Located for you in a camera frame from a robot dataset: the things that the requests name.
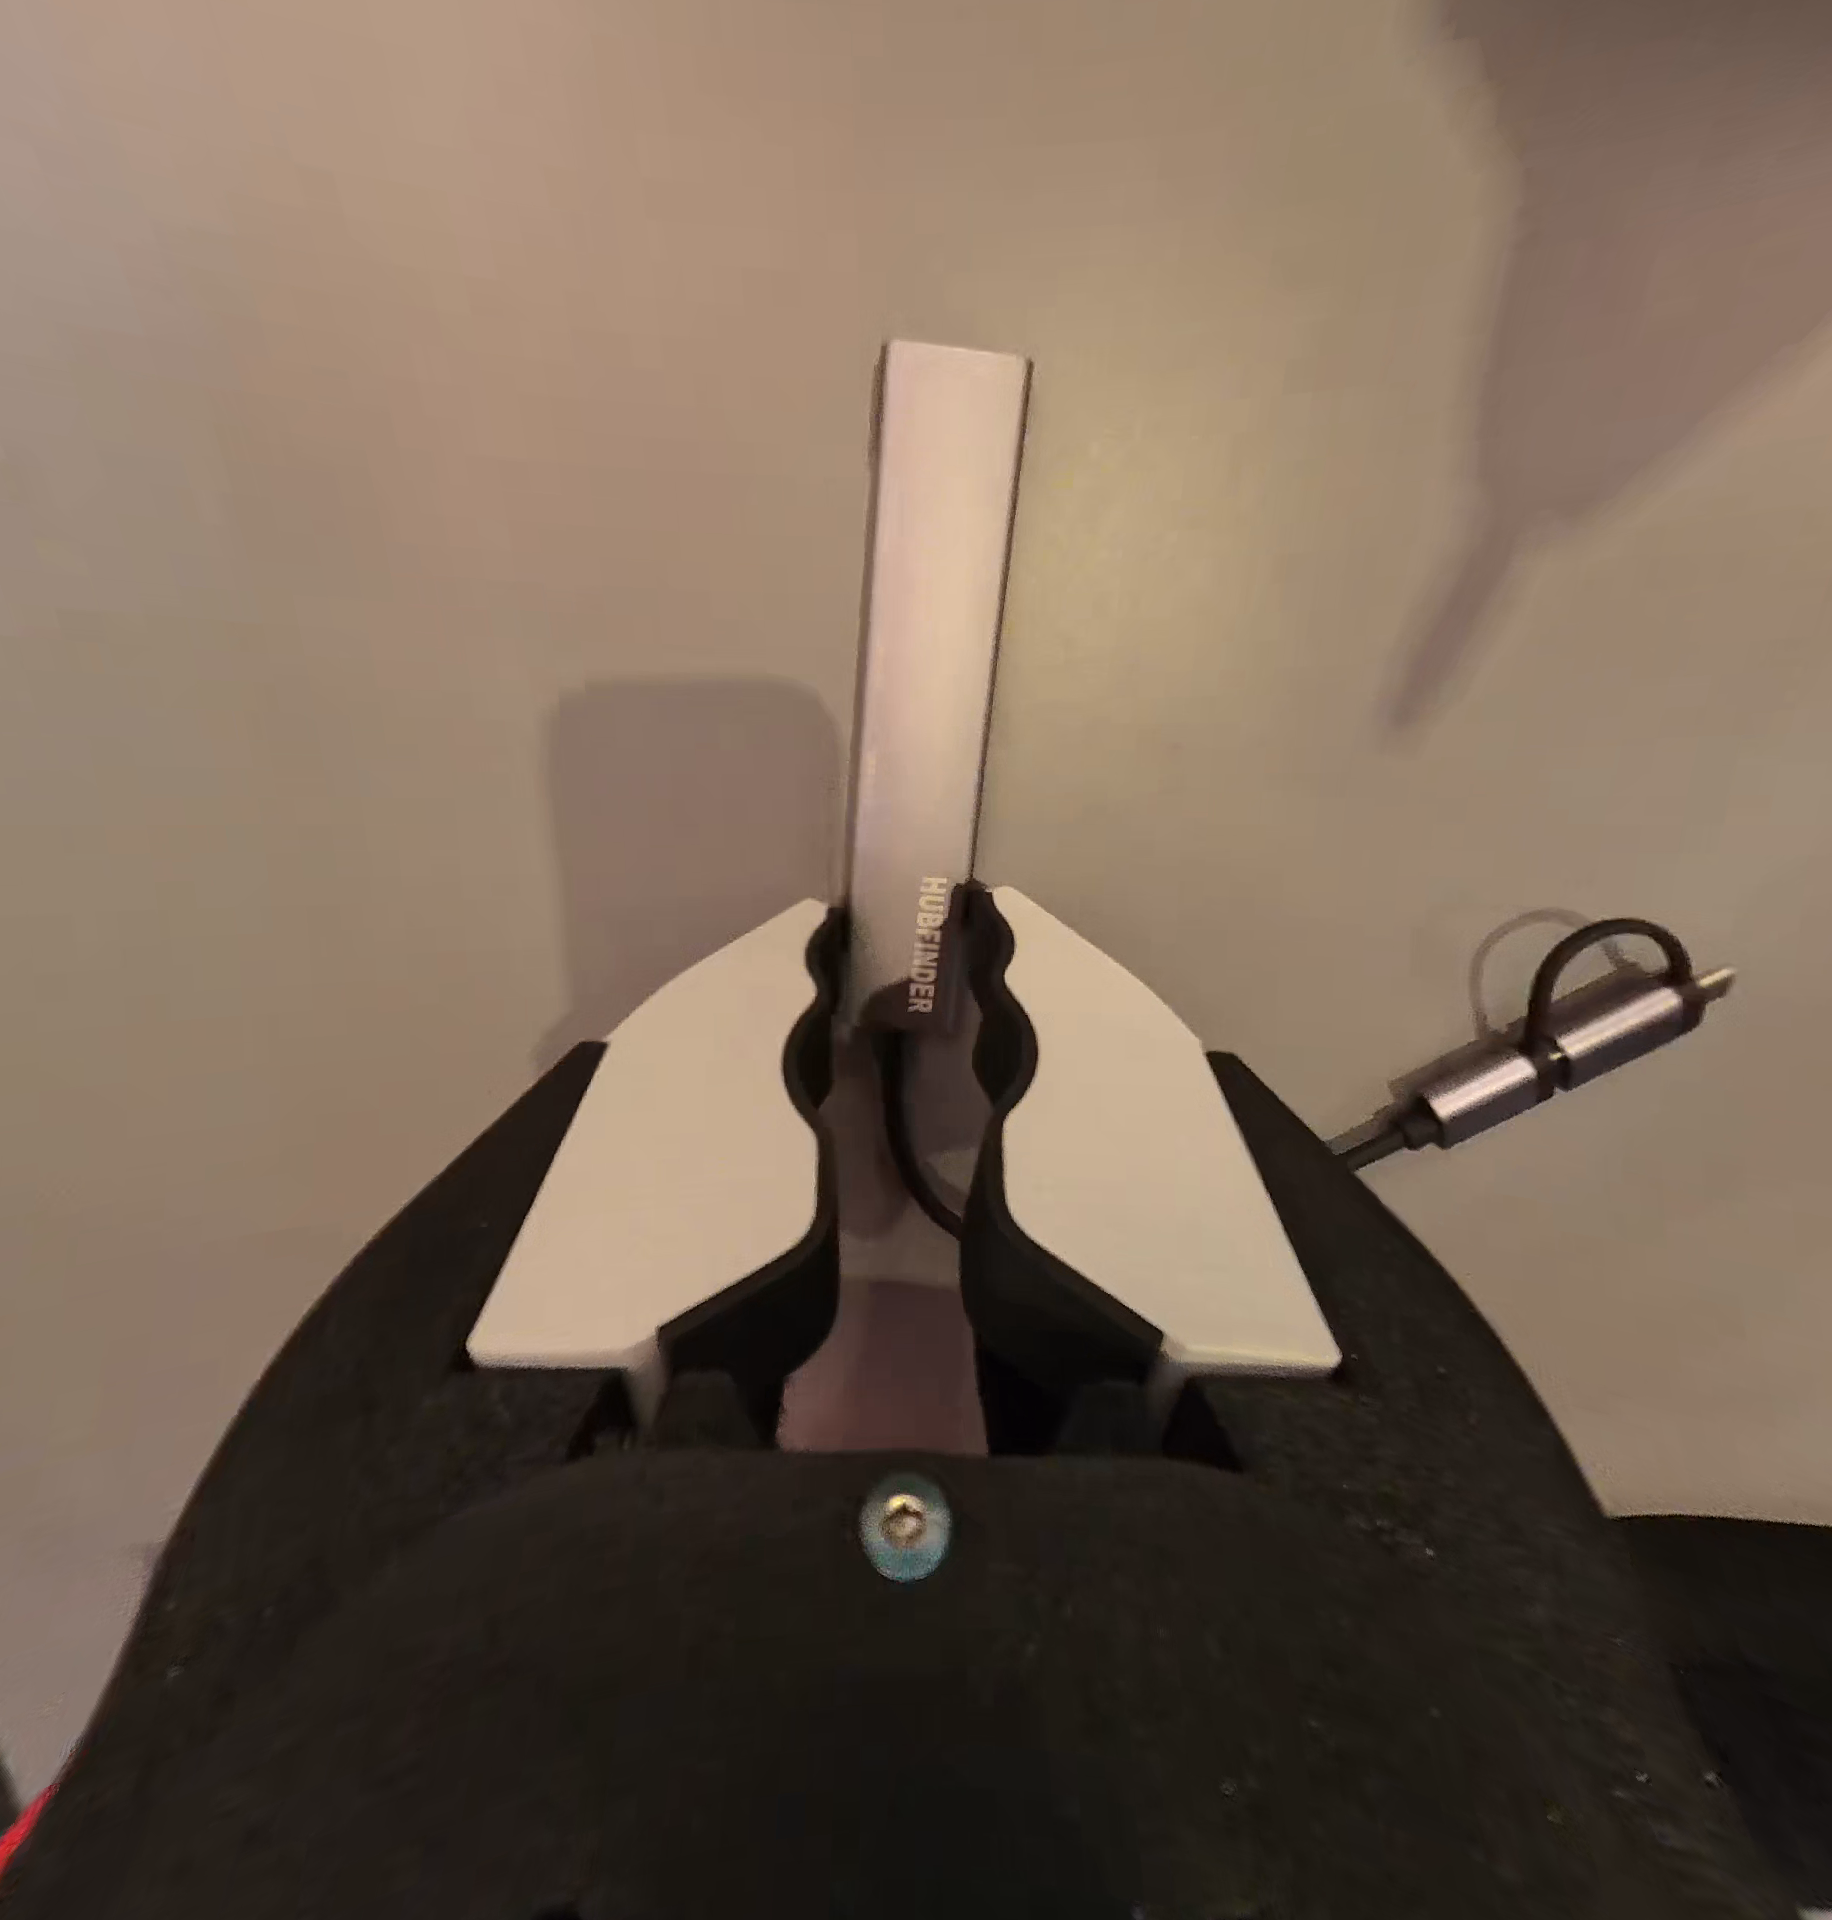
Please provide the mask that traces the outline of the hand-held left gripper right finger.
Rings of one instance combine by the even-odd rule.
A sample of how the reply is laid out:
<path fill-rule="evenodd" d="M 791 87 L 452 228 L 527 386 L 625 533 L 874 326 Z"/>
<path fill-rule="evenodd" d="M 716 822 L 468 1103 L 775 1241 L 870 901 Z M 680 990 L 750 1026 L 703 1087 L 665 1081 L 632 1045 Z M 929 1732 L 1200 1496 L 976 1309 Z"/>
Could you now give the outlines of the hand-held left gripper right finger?
<path fill-rule="evenodd" d="M 1014 887 L 962 907 L 987 1103 L 957 1237 L 994 1454 L 1152 1454 L 1213 1380 L 1332 1380 L 1337 1337 L 1211 1053 Z"/>

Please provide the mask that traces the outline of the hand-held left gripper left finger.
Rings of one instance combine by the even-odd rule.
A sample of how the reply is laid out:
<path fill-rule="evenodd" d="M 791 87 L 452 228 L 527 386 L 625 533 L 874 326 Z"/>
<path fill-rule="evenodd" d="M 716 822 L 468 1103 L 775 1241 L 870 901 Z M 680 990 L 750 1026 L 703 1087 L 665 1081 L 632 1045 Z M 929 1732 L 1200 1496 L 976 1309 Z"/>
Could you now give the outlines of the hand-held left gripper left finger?
<path fill-rule="evenodd" d="M 834 1087 L 843 917 L 800 901 L 599 1044 L 468 1340 L 479 1372 L 607 1372 L 660 1419 L 725 1380 L 771 1436 L 840 1305 Z"/>

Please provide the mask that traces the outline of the grey hub with adapter plug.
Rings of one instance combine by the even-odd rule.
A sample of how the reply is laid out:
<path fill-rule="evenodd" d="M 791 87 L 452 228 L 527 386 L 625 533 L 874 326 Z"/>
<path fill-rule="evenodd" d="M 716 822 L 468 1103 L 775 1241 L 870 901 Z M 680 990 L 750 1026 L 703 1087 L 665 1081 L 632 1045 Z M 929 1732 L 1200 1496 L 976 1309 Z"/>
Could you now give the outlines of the grey hub with adapter plug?
<path fill-rule="evenodd" d="M 955 1024 L 957 899 L 974 877 L 1027 383 L 1020 355 L 927 344 L 887 344 L 874 383 L 846 1004 L 874 1034 L 895 1175 L 951 1239 L 965 1207 L 916 1154 L 907 1060 L 914 1039 Z M 1485 1026 L 1330 1150 L 1353 1172 L 1453 1150 L 1685 1038 L 1733 983 L 1733 968 L 1696 968 L 1642 917 L 1575 924 L 1531 976 L 1521 1021 Z"/>

